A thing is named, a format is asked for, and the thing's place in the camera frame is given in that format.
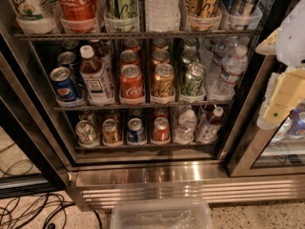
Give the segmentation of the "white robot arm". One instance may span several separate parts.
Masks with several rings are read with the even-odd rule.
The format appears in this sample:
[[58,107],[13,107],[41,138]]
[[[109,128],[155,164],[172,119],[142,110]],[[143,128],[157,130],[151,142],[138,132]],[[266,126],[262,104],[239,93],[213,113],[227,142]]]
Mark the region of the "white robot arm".
[[300,0],[255,51],[274,55],[287,66],[283,73],[272,73],[260,107],[257,126],[263,130],[278,127],[305,99],[305,0]]

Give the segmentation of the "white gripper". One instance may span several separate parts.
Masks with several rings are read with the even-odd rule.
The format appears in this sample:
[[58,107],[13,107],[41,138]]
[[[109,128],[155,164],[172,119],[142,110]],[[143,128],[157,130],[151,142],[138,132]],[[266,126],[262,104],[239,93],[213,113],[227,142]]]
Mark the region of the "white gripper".
[[262,118],[279,125],[305,99],[305,0],[300,0],[255,52],[276,55],[287,66],[284,73],[272,73],[268,82]]

